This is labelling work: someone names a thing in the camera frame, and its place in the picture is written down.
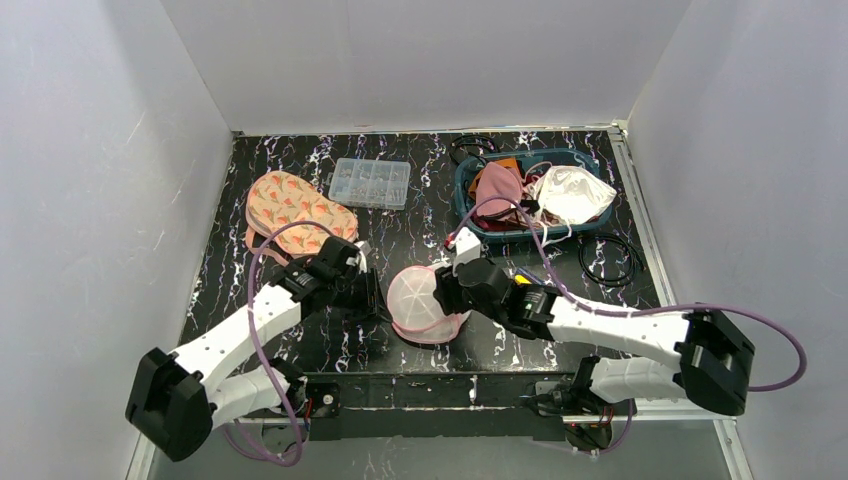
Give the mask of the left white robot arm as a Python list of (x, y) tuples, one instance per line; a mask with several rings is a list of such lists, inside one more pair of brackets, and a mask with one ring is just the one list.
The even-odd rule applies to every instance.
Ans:
[(259, 410), (306, 422), (305, 373), (265, 344), (319, 314), (380, 318), (385, 301), (364, 241), (328, 238), (318, 254), (280, 267), (252, 299), (195, 340), (141, 357), (125, 418), (169, 459), (190, 457), (221, 426)]

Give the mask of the floral pink laundry bag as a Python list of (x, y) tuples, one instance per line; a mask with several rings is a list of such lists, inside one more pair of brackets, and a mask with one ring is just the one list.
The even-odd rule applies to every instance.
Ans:
[(291, 226), (261, 252), (280, 265), (318, 253), (331, 234), (350, 242), (358, 238), (358, 220), (350, 209), (284, 171), (268, 172), (252, 184), (245, 217), (245, 242), (253, 254), (269, 235)]

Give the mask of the white satin bra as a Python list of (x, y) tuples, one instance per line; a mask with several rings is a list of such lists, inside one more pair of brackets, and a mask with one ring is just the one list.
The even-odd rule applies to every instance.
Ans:
[(524, 192), (539, 206), (532, 218), (542, 228), (543, 246), (560, 242), (549, 237), (554, 227), (564, 226), (568, 238), (577, 225), (604, 213), (617, 195), (588, 170), (569, 165), (549, 165), (538, 179), (527, 181)]

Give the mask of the white mesh laundry bag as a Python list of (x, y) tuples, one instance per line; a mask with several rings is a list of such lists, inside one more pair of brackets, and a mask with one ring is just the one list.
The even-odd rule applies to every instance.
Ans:
[(447, 266), (414, 265), (400, 271), (389, 285), (387, 308), (395, 333), (405, 341), (423, 345), (445, 344), (456, 338), (470, 314), (445, 314), (433, 293), (436, 270)]

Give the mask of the dusty pink bra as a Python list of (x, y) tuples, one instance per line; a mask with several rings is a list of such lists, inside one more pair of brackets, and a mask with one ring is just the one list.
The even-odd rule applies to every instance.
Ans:
[(538, 202), (525, 195), (524, 177), (514, 157), (488, 162), (472, 182), (469, 195), (475, 200), (475, 215), (484, 220), (516, 220), (518, 207), (528, 214), (539, 210)]

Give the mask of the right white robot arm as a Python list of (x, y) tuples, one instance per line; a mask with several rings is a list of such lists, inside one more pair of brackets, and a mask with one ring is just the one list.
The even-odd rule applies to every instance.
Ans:
[(433, 296), (446, 314), (475, 311), (520, 338), (627, 353), (582, 360), (571, 397), (602, 404), (687, 399), (715, 414), (745, 412), (755, 348), (716, 309), (650, 313), (568, 298), (552, 286), (518, 284), (484, 258), (438, 268)]

